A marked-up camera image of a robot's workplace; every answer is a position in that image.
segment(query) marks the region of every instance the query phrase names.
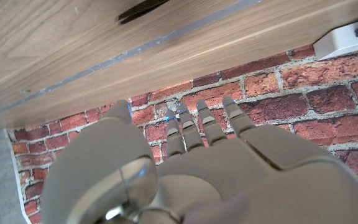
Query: wood grain surface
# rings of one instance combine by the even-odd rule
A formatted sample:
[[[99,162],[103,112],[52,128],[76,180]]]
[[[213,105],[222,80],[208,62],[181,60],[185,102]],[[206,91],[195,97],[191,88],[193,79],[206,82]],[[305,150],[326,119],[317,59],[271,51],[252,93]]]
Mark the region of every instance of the wood grain surface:
[[[76,1],[66,2],[66,7],[70,5],[70,9],[75,9],[73,2]],[[105,1],[95,1],[90,5],[96,2],[107,4]],[[70,35],[61,29],[61,33],[57,32],[59,37],[55,39],[54,35],[47,35],[48,32],[44,31],[46,28],[43,28],[39,29],[39,35],[32,36],[36,32],[26,35],[26,38],[33,37],[32,41],[29,38],[18,42],[25,43],[22,47],[18,47],[20,44],[10,47],[0,44],[0,108],[234,2],[171,0],[141,21],[136,20],[125,26],[117,26],[107,16],[103,21],[88,21],[88,28],[76,28],[76,22],[71,21]],[[358,0],[263,1],[12,108],[0,114],[0,127],[46,123],[120,98],[311,44],[332,28],[356,20]],[[22,29],[29,26],[22,24]],[[11,41],[4,40],[2,35],[9,30],[6,28],[8,25],[9,20],[0,25],[1,43]],[[12,22],[10,31],[6,32],[15,33],[15,29],[18,28]],[[49,44],[48,49],[45,41],[56,44]],[[30,90],[30,93],[21,93],[21,90]]]

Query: red brick wall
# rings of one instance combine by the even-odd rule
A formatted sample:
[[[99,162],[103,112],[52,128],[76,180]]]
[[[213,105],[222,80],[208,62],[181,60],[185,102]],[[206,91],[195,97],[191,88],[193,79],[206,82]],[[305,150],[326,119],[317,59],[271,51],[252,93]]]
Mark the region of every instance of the red brick wall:
[[[155,160],[166,159],[163,117],[182,100],[196,119],[204,99],[233,137],[221,100],[229,95],[255,124],[274,124],[332,152],[358,175],[358,54],[316,62],[311,47],[284,52],[129,99],[134,124],[146,136]],[[59,152],[111,105],[38,127],[12,130],[25,211],[40,219],[42,184]]]

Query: gray robotic hand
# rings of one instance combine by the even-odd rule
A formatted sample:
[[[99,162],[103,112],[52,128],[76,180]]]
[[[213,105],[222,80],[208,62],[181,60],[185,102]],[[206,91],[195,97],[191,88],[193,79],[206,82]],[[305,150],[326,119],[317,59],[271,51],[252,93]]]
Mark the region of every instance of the gray robotic hand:
[[[51,166],[44,224],[358,223],[358,181],[342,162],[288,131],[255,127],[230,97],[223,105],[234,139],[197,104],[208,148],[186,105],[183,131],[168,111],[168,159],[156,168],[118,101]]]

